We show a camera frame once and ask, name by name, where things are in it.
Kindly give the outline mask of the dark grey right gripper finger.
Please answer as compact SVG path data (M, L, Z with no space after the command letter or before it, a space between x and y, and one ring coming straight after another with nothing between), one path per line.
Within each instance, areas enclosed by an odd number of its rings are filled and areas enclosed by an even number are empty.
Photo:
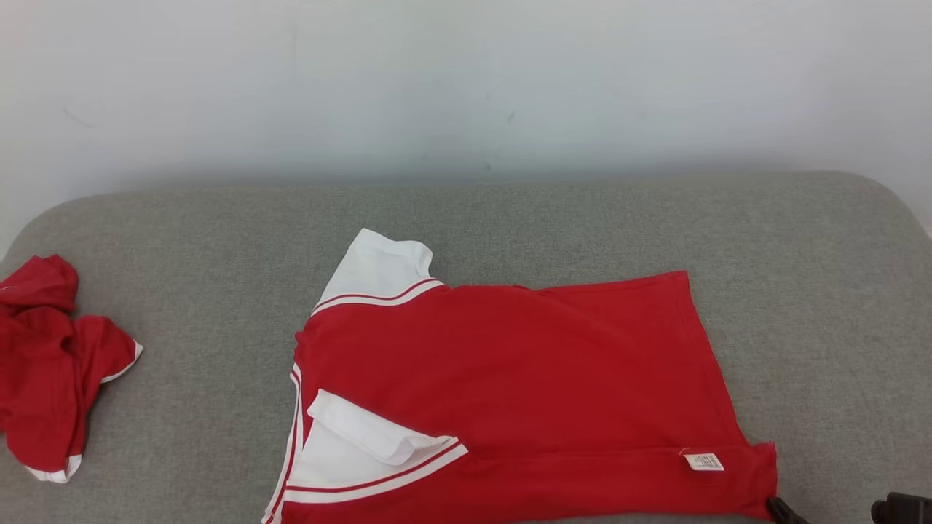
M808 521L789 507L780 497L767 500L767 510L775 524L809 524Z

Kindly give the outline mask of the red shirt with white sleeves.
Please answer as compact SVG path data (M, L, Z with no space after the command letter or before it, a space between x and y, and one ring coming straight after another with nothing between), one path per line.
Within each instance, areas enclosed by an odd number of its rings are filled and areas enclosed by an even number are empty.
M358 233L296 334L293 422L262 524L769 520L687 272L451 287L421 242Z

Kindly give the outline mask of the red shorts with white trim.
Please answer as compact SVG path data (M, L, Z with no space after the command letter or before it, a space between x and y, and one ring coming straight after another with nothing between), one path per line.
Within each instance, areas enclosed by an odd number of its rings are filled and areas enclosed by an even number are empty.
M79 273L59 255L0 281L0 434L37 480L57 484L82 464L100 388L144 350L108 317L74 316L77 292Z

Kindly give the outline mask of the grey fabric sofa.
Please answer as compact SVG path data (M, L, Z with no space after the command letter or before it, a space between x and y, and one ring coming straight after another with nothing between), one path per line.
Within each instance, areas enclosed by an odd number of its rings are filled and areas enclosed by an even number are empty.
M142 342L70 483L0 437L0 524L259 524L282 468L294 334L359 232L420 241L445 283L549 287L690 273L751 439L812 524L932 498L932 239L841 172L488 186L196 188L46 211L0 279L57 253L82 311Z

